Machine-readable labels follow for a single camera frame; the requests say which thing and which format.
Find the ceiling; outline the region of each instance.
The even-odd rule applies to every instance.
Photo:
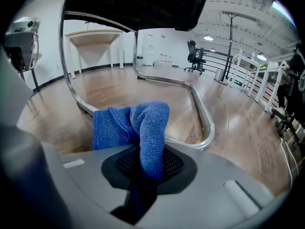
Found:
[[[280,12],[272,8],[275,0],[206,0],[194,32],[197,43],[205,49],[215,48],[228,53],[230,23],[225,12],[233,16],[233,43],[231,54],[240,49],[250,56],[252,52],[264,53],[268,60],[290,59],[295,44],[299,42],[294,25]],[[204,40],[205,35],[214,38],[212,42]]]

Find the white desk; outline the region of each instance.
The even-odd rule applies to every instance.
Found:
[[[250,69],[255,69],[255,76],[254,76],[252,85],[251,85],[251,87],[250,87],[250,90],[249,90],[249,92],[248,92],[248,96],[250,96],[251,93],[252,93],[252,91],[253,91],[253,89],[254,89],[255,82],[256,82],[256,80],[257,80],[258,72],[259,72],[259,69],[260,69],[261,65],[260,65],[258,62],[253,61],[253,60],[251,60],[251,59],[248,59],[247,57],[244,57],[244,56],[239,55],[239,54],[236,55],[236,56],[232,59],[232,63],[234,63],[234,62],[236,62],[236,61],[237,61],[236,69],[235,69],[235,71],[234,71],[234,75],[233,75],[233,77],[232,77],[232,81],[230,82],[230,87],[232,87],[232,85],[233,85],[233,83],[234,83],[234,81],[235,81],[235,79],[236,79],[237,71],[238,71],[238,67],[239,67],[239,66],[241,66],[241,67],[243,67],[243,68],[245,68],[245,69],[247,70],[246,75],[245,75],[244,80],[243,80],[243,85],[242,85],[241,90],[242,90],[242,89],[244,88],[244,86],[245,86],[246,78],[247,78],[247,75],[248,75]],[[248,81],[247,81],[247,86],[248,86],[248,84],[249,84],[249,82],[250,82],[250,78],[251,78],[251,75],[249,76],[249,79],[248,79]]]
[[[71,73],[72,78],[75,78],[74,68],[72,66],[71,57],[71,43],[77,48],[79,46],[91,45],[91,44],[107,44],[109,53],[109,62],[111,67],[113,67],[111,60],[111,44],[119,37],[120,40],[120,69],[123,69],[123,37],[122,31],[120,30],[88,30],[88,31],[77,31],[65,35],[66,47],[68,50],[67,55],[67,66],[68,72]],[[79,59],[79,72],[81,73],[81,59],[78,54]]]
[[[280,82],[282,80],[282,76],[283,76],[283,74],[285,74],[285,72],[282,69],[282,67],[264,68],[264,69],[261,69],[259,72],[264,73],[264,77],[263,77],[263,80],[262,80],[262,84],[259,88],[259,91],[257,93],[257,96],[255,98],[255,101],[260,102],[265,107],[264,110],[266,112],[270,112],[272,102],[275,98],[275,95],[277,93],[277,89],[280,85]],[[267,86],[268,78],[269,78],[270,73],[277,73],[277,78],[276,78],[276,80],[274,79],[274,81],[275,81],[274,89],[273,89],[272,94],[269,98],[269,101],[266,103],[264,100],[262,100],[262,98],[263,98],[263,95],[265,93],[265,88]]]

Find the wooden floor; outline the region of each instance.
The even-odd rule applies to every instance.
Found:
[[[237,88],[180,68],[141,67],[141,71],[191,82],[215,124],[215,138],[208,151],[231,160],[275,195],[289,188],[290,179],[273,121],[252,98]],[[100,109],[165,101],[171,110],[167,137],[192,144],[204,138],[192,95],[184,87],[137,80],[130,66],[78,74],[72,84],[83,100]],[[60,154],[92,150],[92,119],[78,109],[64,80],[34,95],[18,126],[41,141],[52,143]],[[297,161],[301,160],[298,150],[294,155]]]

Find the white cable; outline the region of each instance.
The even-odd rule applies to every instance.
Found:
[[[298,167],[297,167],[297,163],[296,163],[295,157],[294,157],[294,155],[292,154],[292,152],[291,152],[291,150],[290,150],[290,148],[289,148],[287,142],[286,142],[285,140],[284,140],[284,142],[285,142],[286,148],[288,149],[288,151],[289,151],[289,153],[290,153],[292,159],[294,160],[295,167],[296,167],[296,172],[297,172],[297,175],[299,176],[299,169],[298,169]]]
[[[290,189],[291,189],[291,188],[292,188],[293,177],[292,177],[292,173],[291,173],[291,169],[290,169],[290,166],[289,166],[289,162],[288,162],[286,153],[285,153],[284,148],[283,148],[283,146],[282,146],[283,141],[284,141],[283,138],[281,138],[281,149],[282,149],[282,152],[283,152],[285,161],[286,161],[286,165],[287,165],[287,167],[288,167],[288,171],[289,171],[289,175],[290,175]]]

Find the blue microfiber towel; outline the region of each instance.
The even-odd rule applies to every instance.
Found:
[[[163,178],[165,129],[170,110],[167,103],[110,107],[93,114],[93,148],[104,149],[140,141],[140,163],[152,179]]]

